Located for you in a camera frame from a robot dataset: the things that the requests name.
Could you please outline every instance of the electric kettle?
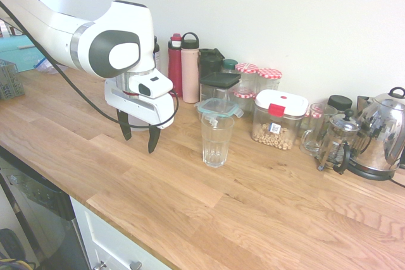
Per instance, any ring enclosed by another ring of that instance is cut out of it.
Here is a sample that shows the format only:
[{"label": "electric kettle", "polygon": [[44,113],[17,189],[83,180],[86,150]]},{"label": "electric kettle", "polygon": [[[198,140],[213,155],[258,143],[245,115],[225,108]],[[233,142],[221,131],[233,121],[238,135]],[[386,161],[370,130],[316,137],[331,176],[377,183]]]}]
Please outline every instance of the electric kettle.
[{"label": "electric kettle", "polygon": [[405,146],[405,89],[395,87],[378,95],[356,121],[359,132],[351,147],[348,170],[371,180],[390,179]]}]

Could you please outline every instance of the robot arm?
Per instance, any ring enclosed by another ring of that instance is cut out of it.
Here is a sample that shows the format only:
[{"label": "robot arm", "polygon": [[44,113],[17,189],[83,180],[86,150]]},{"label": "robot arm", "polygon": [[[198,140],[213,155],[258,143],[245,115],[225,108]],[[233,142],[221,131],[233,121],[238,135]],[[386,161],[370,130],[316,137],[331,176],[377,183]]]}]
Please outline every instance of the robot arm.
[{"label": "robot arm", "polygon": [[[104,95],[117,108],[125,138],[130,138],[129,114],[151,125],[146,128],[153,151],[151,140],[156,145],[160,129],[173,122],[168,93],[173,84],[155,69],[153,23],[146,6],[114,1],[102,17],[88,21],[57,13],[39,0],[0,1],[58,63],[108,78]],[[0,19],[19,28],[1,8]]]},{"label": "robot arm", "polygon": [[[1,0],[59,63],[103,78],[154,68],[153,23],[141,4],[115,1],[99,19],[57,13],[39,0]],[[0,9],[0,18],[17,27]]]}]

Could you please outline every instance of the cabinet knob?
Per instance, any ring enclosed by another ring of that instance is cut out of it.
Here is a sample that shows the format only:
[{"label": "cabinet knob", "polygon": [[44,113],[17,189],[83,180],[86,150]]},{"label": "cabinet knob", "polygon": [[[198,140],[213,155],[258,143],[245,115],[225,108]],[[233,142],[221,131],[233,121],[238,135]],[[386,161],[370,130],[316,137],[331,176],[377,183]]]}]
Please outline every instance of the cabinet knob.
[{"label": "cabinet knob", "polygon": [[131,262],[131,265],[129,265],[129,268],[131,270],[140,270],[142,268],[142,263],[141,262]]},{"label": "cabinet knob", "polygon": [[93,270],[101,270],[101,268],[107,267],[106,263],[103,261],[100,261],[100,266],[96,267],[94,266]]}]

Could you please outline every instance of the plastic bag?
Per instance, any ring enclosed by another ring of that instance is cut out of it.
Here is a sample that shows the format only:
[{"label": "plastic bag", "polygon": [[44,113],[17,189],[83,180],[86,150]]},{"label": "plastic bag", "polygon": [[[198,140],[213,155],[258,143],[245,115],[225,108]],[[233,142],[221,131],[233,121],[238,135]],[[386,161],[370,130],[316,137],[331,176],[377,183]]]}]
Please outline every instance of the plastic bag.
[{"label": "plastic bag", "polygon": [[[62,66],[58,64],[58,67],[62,70],[65,71],[68,67],[67,66]],[[34,66],[34,68],[37,71],[43,72],[43,73],[48,73],[48,74],[57,74],[58,71],[52,66],[52,64],[48,61],[48,59],[43,58],[42,60],[39,60],[38,63]]]}]

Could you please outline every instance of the kettle base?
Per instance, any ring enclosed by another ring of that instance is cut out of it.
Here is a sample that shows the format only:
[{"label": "kettle base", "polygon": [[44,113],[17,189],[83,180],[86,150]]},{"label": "kettle base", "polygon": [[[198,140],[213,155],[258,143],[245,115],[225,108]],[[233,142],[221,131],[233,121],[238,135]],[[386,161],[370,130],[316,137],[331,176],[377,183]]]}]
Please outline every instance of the kettle base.
[{"label": "kettle base", "polygon": [[364,177],[368,180],[389,180],[391,179],[394,174],[395,171],[376,171],[376,170],[372,170],[369,172],[365,172],[359,168],[356,168],[355,166],[353,166],[352,164],[349,164],[347,166],[347,169],[351,172],[354,173],[358,176]]}]

